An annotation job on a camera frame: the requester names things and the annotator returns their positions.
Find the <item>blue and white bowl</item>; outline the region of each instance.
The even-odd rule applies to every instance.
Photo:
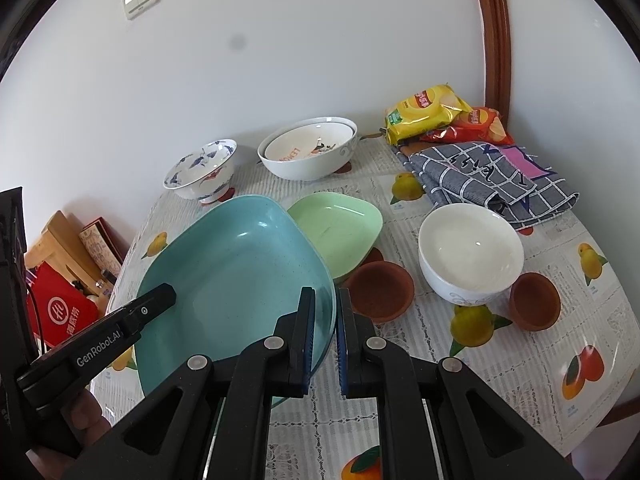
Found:
[[[214,140],[197,152],[185,155],[164,178],[164,187],[182,198],[211,204],[229,189],[234,174],[231,156],[238,145],[234,140]]]

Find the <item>table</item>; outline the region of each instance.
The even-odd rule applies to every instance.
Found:
[[[407,312],[377,327],[379,335],[399,344],[412,356],[437,361],[452,351],[450,321],[454,306],[437,296],[420,272],[417,234],[431,203],[423,196],[392,204],[391,186],[402,165],[383,139],[363,139],[351,161],[351,171],[316,182],[281,180],[261,164],[237,170],[232,186],[239,194],[264,194],[287,208],[302,196],[330,190],[362,198],[382,212],[384,227],[376,247],[385,260],[411,274],[415,298]],[[153,206],[124,262],[109,311],[136,297],[153,261],[144,257],[157,234],[168,241],[212,208],[165,192]],[[602,251],[569,211],[521,233],[524,271],[549,277],[558,288],[562,312],[549,330],[523,332],[515,324],[495,330],[491,340],[457,354],[561,454],[570,453],[613,407],[640,365],[640,329],[626,295],[609,264],[588,286],[580,268],[578,245]],[[508,318],[508,295],[488,304]],[[585,381],[575,394],[575,382],[562,387],[566,373],[575,372],[572,359],[586,345],[595,346],[604,362],[599,380]],[[107,418],[116,422],[142,397],[134,370],[105,370],[92,391]],[[337,479],[353,456],[378,443],[375,402],[346,400],[340,395],[335,341],[312,378],[305,399],[289,399],[273,409],[267,458],[268,479]]]

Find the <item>orange fruit print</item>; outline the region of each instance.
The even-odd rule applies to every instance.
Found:
[[[562,396],[573,399],[582,390],[585,381],[594,383],[604,375],[604,361],[593,345],[587,345],[580,355],[571,359],[562,380]]]
[[[582,391],[584,386],[584,377],[581,375],[580,358],[576,355],[564,374],[562,380],[562,396],[566,400],[573,399]]]
[[[604,374],[604,362],[595,346],[587,345],[580,352],[582,376],[588,381],[597,381]]]
[[[380,446],[374,446],[351,460],[340,473],[341,480],[381,480]]]
[[[341,480],[381,480],[382,472],[380,471],[380,459],[377,459],[374,464],[364,471],[359,473],[352,473],[351,466],[358,459],[353,458],[344,468],[340,474]]]

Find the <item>human hand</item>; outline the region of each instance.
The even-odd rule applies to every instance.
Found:
[[[83,447],[90,446],[111,429],[109,421],[102,416],[100,404],[88,390],[82,390],[72,403],[71,423],[83,432]],[[60,480],[74,462],[71,457],[45,447],[31,449],[27,456],[46,480]]]

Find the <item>white ceramic bowl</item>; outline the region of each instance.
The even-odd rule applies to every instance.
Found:
[[[200,200],[203,204],[215,202],[229,189],[234,174],[230,159],[237,147],[231,139],[214,140],[185,155],[167,173],[164,187],[182,198]]]
[[[300,160],[340,148],[351,137],[353,130],[346,124],[308,124],[273,139],[264,150],[264,156],[270,160]]]
[[[431,212],[420,226],[418,250],[431,288],[465,306],[484,304],[509,288],[524,264],[513,227],[473,204],[448,204]]]
[[[337,123],[345,124],[353,131],[353,135],[342,145],[327,152],[295,160],[271,160],[265,156],[267,147],[279,136],[310,124]],[[286,180],[317,180],[343,167],[353,155],[358,143],[358,127],[353,121],[340,117],[316,117],[300,121],[291,126],[281,128],[264,139],[258,146],[258,156],[265,167],[276,176]]]

